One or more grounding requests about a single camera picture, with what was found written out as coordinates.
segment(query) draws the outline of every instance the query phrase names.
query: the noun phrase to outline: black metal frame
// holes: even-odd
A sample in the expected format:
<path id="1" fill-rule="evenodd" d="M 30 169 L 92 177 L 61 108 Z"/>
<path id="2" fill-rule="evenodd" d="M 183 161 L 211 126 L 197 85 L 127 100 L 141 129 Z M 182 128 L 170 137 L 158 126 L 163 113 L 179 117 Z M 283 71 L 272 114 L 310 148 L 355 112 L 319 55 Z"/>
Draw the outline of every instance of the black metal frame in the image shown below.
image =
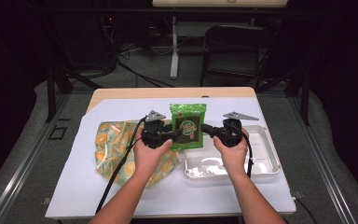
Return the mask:
<path id="1" fill-rule="evenodd" d="M 96 15 L 111 15 L 111 16 L 132 16 L 132 15 L 153 15 L 165 17 L 179 17 L 179 16 L 219 16 L 224 18 L 229 17 L 254 17 L 254 18 L 274 18 L 285 20 L 324 20 L 327 21 L 331 10 L 314 10 L 314 11 L 290 11 L 286 8 L 254 8 L 241 7 L 241 8 L 221 8 L 221 7 L 151 7 L 151 8 L 49 8 L 49 7 L 35 7 L 32 4 L 24 3 L 24 9 L 35 13 L 36 15 L 51 15 L 56 13 L 87 13 Z M 325 33 L 325 29 L 321 28 L 320 34 L 314 40 L 311 48 L 308 50 L 305 59 L 298 68 L 275 78 L 269 83 L 261 86 L 258 90 L 266 91 L 267 89 L 275 86 L 279 82 L 291 77 L 292 80 L 285 90 L 286 96 L 297 96 L 302 87 L 301 95 L 301 117 L 304 122 L 309 125 L 308 121 L 308 105 L 309 105 L 309 91 L 310 91 L 310 68 L 318 58 L 321 49 L 328 40 L 330 33 Z M 73 89 L 68 82 L 65 74 L 69 74 L 86 85 L 92 87 L 94 90 L 101 88 L 100 85 L 93 83 L 85 77 L 82 77 L 75 71 L 61 66 L 59 63 L 54 62 L 51 57 L 48 57 L 52 62 L 54 70 L 57 72 L 50 72 L 48 74 L 48 102 L 49 102 L 49 115 L 48 121 L 55 113 L 55 92 L 54 82 L 58 84 L 64 93 L 70 93 Z"/>

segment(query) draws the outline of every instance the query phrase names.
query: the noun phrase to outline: crumpled plastic bag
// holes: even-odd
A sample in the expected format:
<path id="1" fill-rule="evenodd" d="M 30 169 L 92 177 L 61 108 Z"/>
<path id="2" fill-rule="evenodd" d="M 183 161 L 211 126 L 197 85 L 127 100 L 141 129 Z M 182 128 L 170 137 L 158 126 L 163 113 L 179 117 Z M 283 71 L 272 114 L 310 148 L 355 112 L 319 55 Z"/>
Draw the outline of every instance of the crumpled plastic bag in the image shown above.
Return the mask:
<path id="1" fill-rule="evenodd" d="M 121 159 L 125 156 L 128 142 L 131 140 L 138 121 L 110 121 L 102 122 L 95 137 L 95 159 L 97 172 L 110 179 Z M 152 174 L 146 184 L 147 188 L 153 187 L 159 180 L 167 176 L 180 164 L 176 151 L 165 152 L 158 164 L 155 173 Z M 117 174 L 115 183 L 123 185 L 135 171 L 135 158 L 133 150 L 128 155 L 126 163 Z"/>

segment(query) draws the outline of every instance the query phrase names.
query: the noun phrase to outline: chair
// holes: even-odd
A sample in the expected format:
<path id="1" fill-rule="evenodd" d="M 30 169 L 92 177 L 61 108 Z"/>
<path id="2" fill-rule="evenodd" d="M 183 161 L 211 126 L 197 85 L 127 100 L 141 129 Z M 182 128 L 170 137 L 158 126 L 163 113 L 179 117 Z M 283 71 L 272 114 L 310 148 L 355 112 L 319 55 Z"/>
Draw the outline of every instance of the chair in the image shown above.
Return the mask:
<path id="1" fill-rule="evenodd" d="M 200 86 L 207 74 L 256 79 L 255 91 L 263 73 L 275 34 L 258 26 L 216 25 L 205 34 Z"/>

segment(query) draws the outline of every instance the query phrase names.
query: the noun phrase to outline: hand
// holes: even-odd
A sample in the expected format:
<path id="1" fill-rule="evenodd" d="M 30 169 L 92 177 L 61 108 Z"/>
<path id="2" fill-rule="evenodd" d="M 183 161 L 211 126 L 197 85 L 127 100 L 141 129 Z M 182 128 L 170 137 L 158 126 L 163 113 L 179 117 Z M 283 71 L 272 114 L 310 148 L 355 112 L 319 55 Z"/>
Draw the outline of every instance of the hand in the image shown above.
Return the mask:
<path id="1" fill-rule="evenodd" d="M 145 146 L 141 136 L 142 129 L 136 133 L 136 138 L 139 139 L 134 147 L 135 154 L 135 173 L 134 175 L 150 178 L 155 172 L 159 159 L 171 147 L 172 139 L 167 140 L 164 144 L 157 148 L 150 148 Z"/>
<path id="2" fill-rule="evenodd" d="M 242 132 L 249 137 L 248 132 L 242 128 Z M 244 138 L 234 147 L 226 147 L 217 136 L 213 137 L 214 146 L 222 154 L 223 165 L 229 176 L 245 174 L 245 159 L 248 151 L 248 144 Z"/>

